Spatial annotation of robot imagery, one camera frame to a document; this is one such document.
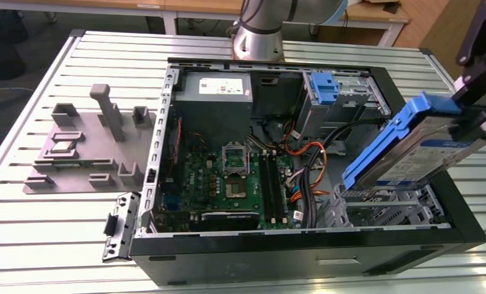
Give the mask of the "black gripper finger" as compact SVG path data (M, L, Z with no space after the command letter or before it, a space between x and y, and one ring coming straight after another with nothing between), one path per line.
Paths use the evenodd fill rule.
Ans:
M456 104L460 113L453 116L449 127L456 142L486 141L486 106Z

